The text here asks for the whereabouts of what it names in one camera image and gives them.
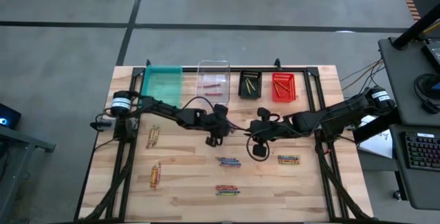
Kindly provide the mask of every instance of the computer keyboard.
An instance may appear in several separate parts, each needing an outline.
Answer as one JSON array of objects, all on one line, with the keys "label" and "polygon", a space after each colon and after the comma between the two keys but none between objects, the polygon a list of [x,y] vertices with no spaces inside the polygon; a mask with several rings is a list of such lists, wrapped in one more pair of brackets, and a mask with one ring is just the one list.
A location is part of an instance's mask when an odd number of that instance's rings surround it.
[{"label": "computer keyboard", "polygon": [[440,135],[405,132],[409,168],[440,171]]}]

